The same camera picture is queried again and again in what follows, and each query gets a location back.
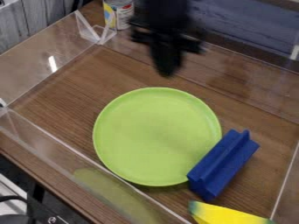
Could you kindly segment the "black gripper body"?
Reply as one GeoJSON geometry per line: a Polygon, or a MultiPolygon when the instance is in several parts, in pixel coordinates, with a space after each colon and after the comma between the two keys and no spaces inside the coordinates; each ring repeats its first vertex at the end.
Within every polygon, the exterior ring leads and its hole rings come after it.
{"type": "Polygon", "coordinates": [[[129,19],[130,39],[154,48],[164,44],[173,50],[198,53],[204,30],[197,38],[188,38],[190,19],[186,0],[144,0],[144,14],[129,19]]]}

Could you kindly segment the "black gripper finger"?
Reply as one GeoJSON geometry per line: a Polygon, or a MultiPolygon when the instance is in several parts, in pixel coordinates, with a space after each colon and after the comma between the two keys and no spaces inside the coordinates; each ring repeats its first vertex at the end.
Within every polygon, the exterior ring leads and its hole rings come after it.
{"type": "Polygon", "coordinates": [[[165,66],[164,66],[164,50],[161,48],[161,45],[158,43],[152,43],[149,45],[149,49],[150,49],[150,56],[153,59],[153,65],[157,70],[157,73],[161,76],[165,76],[166,70],[165,70],[165,66]]]}
{"type": "Polygon", "coordinates": [[[168,76],[174,75],[176,71],[181,68],[181,65],[182,65],[182,50],[172,46],[168,76]]]}

